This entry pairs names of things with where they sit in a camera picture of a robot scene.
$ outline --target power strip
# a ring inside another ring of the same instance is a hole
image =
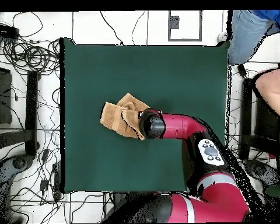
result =
[[[19,29],[0,24],[0,38],[16,40],[19,37]]]

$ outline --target person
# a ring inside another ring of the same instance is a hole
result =
[[[280,33],[280,10],[234,10],[227,52],[229,65],[248,61],[262,41],[276,33]]]
[[[229,65],[239,65],[251,59],[263,40],[280,33],[280,10],[234,10],[232,36],[227,52]],[[262,73],[255,82],[256,89],[267,104],[280,116],[280,69]]]

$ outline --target blue shirt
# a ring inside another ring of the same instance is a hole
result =
[[[280,10],[253,10],[253,12],[262,19],[272,20],[280,26]]]

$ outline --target human arm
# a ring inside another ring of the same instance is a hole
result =
[[[261,75],[256,80],[256,88],[267,104],[280,116],[280,69]]]

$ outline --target jeans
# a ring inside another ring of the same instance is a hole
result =
[[[256,53],[265,37],[279,31],[273,21],[258,17],[252,10],[234,10],[232,38],[227,52],[229,65],[245,63]]]

